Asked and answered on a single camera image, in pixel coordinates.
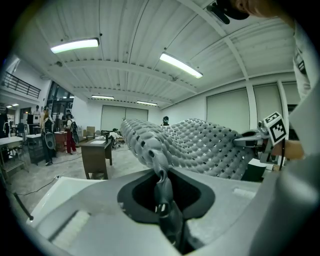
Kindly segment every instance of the concrete floor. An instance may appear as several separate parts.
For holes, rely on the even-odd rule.
[[[55,177],[65,176],[86,179],[81,148],[77,148],[77,153],[74,153],[74,155],[69,155],[65,152],[58,152],[57,158],[53,159],[53,164],[50,166],[45,166],[44,160],[40,162],[38,166],[30,163],[27,148],[25,148],[25,159],[29,172],[24,169],[18,169],[14,174],[11,174],[11,185],[8,185],[7,187],[11,192],[27,194],[40,189],[42,186],[53,180],[51,184],[42,188],[38,192],[34,192],[29,195],[19,195],[22,203],[30,213],[36,207],[40,199],[56,182]],[[112,163],[113,165],[110,166],[109,160],[106,159],[109,179],[148,169],[148,167],[141,164],[138,159],[128,151],[127,145],[122,145],[121,147],[112,150]],[[8,194],[11,199],[13,210],[23,221],[27,220],[27,216],[21,210],[15,198],[10,193]]]

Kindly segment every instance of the fluorescent ceiling light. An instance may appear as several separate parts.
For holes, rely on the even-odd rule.
[[[92,95],[92,98],[110,99],[110,100],[114,100],[115,99],[115,97],[112,97],[112,96],[100,96],[100,95]]]
[[[190,75],[193,75],[196,78],[203,77],[203,75],[200,72],[196,71],[195,69],[188,66],[187,64],[184,64],[182,61],[177,60],[176,58],[174,58],[166,53],[162,53],[162,55],[160,56],[160,60],[167,62],[171,65],[174,65],[177,68],[182,69],[183,71],[189,73]]]
[[[74,49],[80,49],[80,48],[89,48],[89,47],[98,47],[99,41],[98,39],[85,39],[85,40],[79,40],[79,41],[73,41],[73,42],[67,42],[55,47],[51,48],[51,51],[54,54],[70,51]]]
[[[144,102],[144,101],[140,101],[140,100],[138,100],[136,103],[150,105],[150,106],[157,106],[158,105],[156,103]]]

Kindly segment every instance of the white corrugated ceiling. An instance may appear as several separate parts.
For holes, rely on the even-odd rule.
[[[101,94],[159,107],[235,80],[293,70],[293,31],[286,24],[249,17],[225,25],[206,11],[212,2],[57,0],[28,24],[15,51],[82,99]],[[50,50],[86,38],[99,38],[99,47]],[[162,52],[203,77],[159,60]]]

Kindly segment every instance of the railing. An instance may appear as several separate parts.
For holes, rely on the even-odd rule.
[[[38,99],[40,94],[40,89],[32,86],[31,84],[19,79],[18,77],[5,72],[4,78],[1,82],[1,85],[10,89],[13,89],[17,92],[30,95]]]

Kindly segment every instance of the perforated foam sheet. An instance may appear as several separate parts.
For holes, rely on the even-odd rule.
[[[126,119],[121,131],[128,148],[149,168],[153,168],[154,157],[158,157],[165,158],[168,167],[240,180],[254,157],[250,148],[233,145],[233,139],[241,137],[235,130],[199,119],[170,126]]]

